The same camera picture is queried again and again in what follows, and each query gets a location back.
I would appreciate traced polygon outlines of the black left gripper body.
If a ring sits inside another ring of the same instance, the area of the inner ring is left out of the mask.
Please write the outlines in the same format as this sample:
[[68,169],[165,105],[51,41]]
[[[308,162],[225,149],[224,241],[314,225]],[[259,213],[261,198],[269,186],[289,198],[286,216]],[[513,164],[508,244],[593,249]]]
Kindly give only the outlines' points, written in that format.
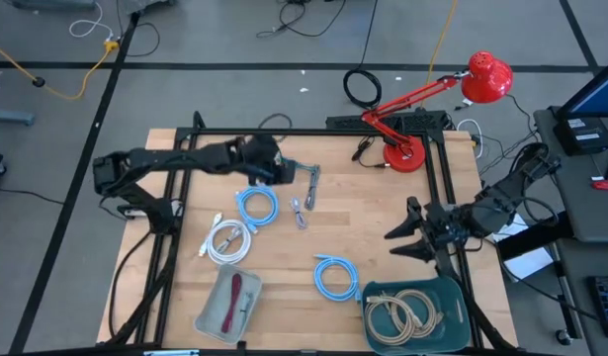
[[250,183],[282,183],[283,165],[276,141],[265,134],[236,139],[233,170],[248,177]]

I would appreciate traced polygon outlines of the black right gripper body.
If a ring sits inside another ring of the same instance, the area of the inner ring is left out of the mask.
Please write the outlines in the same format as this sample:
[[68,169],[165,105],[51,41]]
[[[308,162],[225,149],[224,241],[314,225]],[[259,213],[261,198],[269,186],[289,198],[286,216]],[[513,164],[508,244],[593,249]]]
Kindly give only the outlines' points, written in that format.
[[424,206],[425,232],[433,247],[446,247],[449,243],[465,243],[470,230],[466,226],[465,212],[452,204],[429,203]]

